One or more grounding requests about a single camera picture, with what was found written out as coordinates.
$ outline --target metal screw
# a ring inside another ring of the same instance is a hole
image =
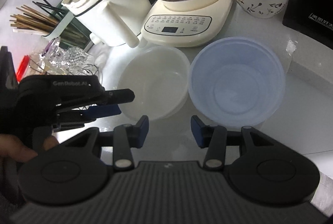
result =
[[[212,169],[218,168],[220,166],[222,166],[222,161],[218,160],[218,159],[209,159],[206,161],[206,166]]]
[[[115,162],[115,165],[118,168],[127,168],[132,164],[132,161],[128,160],[128,159],[119,159]]]

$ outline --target bowl rim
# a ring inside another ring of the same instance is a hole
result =
[[[184,90],[182,91],[182,94],[181,94],[181,100],[171,109],[169,110],[166,110],[162,116],[159,116],[159,117],[155,117],[155,118],[149,118],[149,121],[156,121],[156,120],[160,120],[160,119],[163,119],[165,117],[167,117],[170,113],[172,113],[182,102],[185,98],[187,98],[187,95],[189,93],[189,73],[190,73],[190,68],[191,68],[191,63],[189,61],[189,58],[184,54],[184,52],[182,52],[181,50],[177,49],[176,47],[171,47],[171,46],[167,46],[167,45],[156,45],[156,46],[152,46],[152,47],[149,47],[148,49],[144,50],[142,53],[139,53],[138,55],[136,55],[129,63],[128,65],[125,67],[124,71],[121,73],[120,75],[120,78],[119,78],[119,81],[118,81],[118,84],[117,84],[117,89],[120,89],[119,88],[119,84],[121,84],[123,82],[123,79],[124,79],[124,72],[125,70],[132,66],[136,61],[142,59],[143,56],[146,56],[147,54],[151,53],[151,52],[154,52],[154,51],[157,51],[157,50],[168,50],[168,51],[172,51],[174,53],[174,55],[177,55],[181,60],[182,62],[184,63],[185,65],[185,68],[186,68],[186,71],[187,71],[187,79],[186,79],[186,85],[184,87]],[[120,104],[119,105],[119,108],[121,110],[121,112],[129,119],[131,120],[138,120],[139,118],[135,118],[131,115],[129,115],[126,111],[124,112],[123,110],[123,104]]]
[[[267,120],[268,118],[270,118],[275,113],[275,111],[280,107],[280,105],[282,104],[283,97],[284,97],[284,94],[285,94],[285,88],[286,88],[286,77],[285,77],[285,72],[284,72],[284,68],[282,66],[282,63],[281,63],[279,57],[276,55],[276,53],[269,46],[263,44],[260,41],[255,40],[253,38],[239,37],[239,36],[226,37],[226,38],[218,39],[218,40],[212,42],[211,44],[207,45],[205,48],[203,48],[196,55],[196,57],[194,58],[194,60],[191,64],[191,69],[190,69],[190,73],[189,73],[189,96],[190,96],[195,108],[197,110],[199,110],[204,116],[206,116],[210,120],[214,121],[215,123],[218,123],[218,124],[221,124],[221,125],[224,125],[224,126],[227,126],[227,127],[242,127],[242,126],[244,126],[244,124],[240,124],[239,122],[234,123],[234,125],[229,124],[228,122],[223,121],[223,119],[217,118],[215,116],[215,114],[212,115],[212,112],[207,111],[207,109],[201,105],[200,100],[197,97],[197,95],[196,95],[196,93],[194,92],[194,89],[193,89],[192,74],[193,74],[194,67],[195,67],[197,61],[199,60],[200,56],[203,53],[207,52],[207,50],[209,50],[211,48],[215,48],[217,45],[233,44],[233,43],[229,42],[230,40],[234,40],[234,41],[246,40],[246,41],[249,41],[252,44],[253,47],[258,48],[261,51],[266,52],[272,58],[276,67],[279,69],[278,72],[279,72],[279,76],[281,78],[281,90],[279,92],[279,95],[276,98],[275,105],[269,110],[269,112],[267,112],[267,114],[269,114],[268,117],[266,117],[264,120],[261,120],[261,119],[258,120],[257,119],[257,121],[253,121],[251,123],[251,125],[258,125],[258,124],[262,123],[263,121]]]

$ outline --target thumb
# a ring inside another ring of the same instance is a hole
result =
[[[14,135],[0,134],[0,157],[10,157],[17,162],[27,162],[38,154],[25,146]]]

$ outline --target ribbed black surface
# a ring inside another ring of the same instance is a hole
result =
[[[253,204],[229,187],[220,173],[197,162],[141,162],[117,173],[99,195],[79,205],[48,208],[28,204],[12,220],[17,224],[321,224],[310,203],[289,208]]]

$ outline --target blue plastic bowl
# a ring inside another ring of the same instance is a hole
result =
[[[257,125],[280,106],[285,74],[276,54],[252,39],[231,37],[206,46],[194,59],[189,95],[216,123]]]

